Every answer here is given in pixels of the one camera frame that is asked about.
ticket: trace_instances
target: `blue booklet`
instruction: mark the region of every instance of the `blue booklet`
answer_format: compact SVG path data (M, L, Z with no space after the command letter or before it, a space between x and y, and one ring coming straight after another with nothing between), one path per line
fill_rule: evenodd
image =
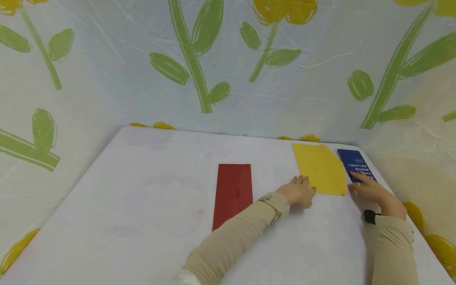
M366 175L375 181L375 177L372 174L372 171L370 171L366 161L364 161L363 156L361 153L357 150L337 150L339 153L339 156L342 160L342 163L345 167L345 170L347 171L348 175L352 179L352 182L361 182L359 179L352 177L350 175L350 171L353 172L360 172L363 171L366 173Z

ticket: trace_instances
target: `beige sleeve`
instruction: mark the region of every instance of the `beige sleeve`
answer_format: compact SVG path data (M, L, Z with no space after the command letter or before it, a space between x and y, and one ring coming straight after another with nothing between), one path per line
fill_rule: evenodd
M412 226L400 218L376 216L377 252L372 285L418 285Z
M183 269L201 285L216 285L269 224L288 215L282 194L270 192L213 231L188 256Z

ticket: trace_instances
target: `hand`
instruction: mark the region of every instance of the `hand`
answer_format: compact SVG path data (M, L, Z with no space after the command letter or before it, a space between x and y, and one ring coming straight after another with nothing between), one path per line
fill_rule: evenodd
M374 179L367 177L364 172L350 172L350 174L361 180L364 186L359 184L349 184L348 189L355 191L359 195L376 202L382 209L382 215L397 217L405 220L407 209L401 201L390 191L378 184Z
M304 209L312 206L312 198L315 196L316 187L309 188L309 177L293 177L293 179L285 185L280 186L276 191L286 197L288 204L299 204Z

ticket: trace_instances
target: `floral backdrop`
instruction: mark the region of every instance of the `floral backdrop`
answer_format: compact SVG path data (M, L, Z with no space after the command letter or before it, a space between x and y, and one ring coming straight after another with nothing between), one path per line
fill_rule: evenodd
M454 0L0 0L0 275L123 125L358 145L456 278Z

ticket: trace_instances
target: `table surface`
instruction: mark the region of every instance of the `table surface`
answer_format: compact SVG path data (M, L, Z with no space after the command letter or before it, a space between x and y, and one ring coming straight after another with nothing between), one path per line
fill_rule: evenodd
M251 164L256 200L298 174L292 142L123 127L0 284L167 284L211 232L218 164ZM359 150L389 189L362 150L326 145ZM312 208L267 229L222 284L370 284L367 208L377 210L350 193L317 194ZM413 227L420 284L454 285Z

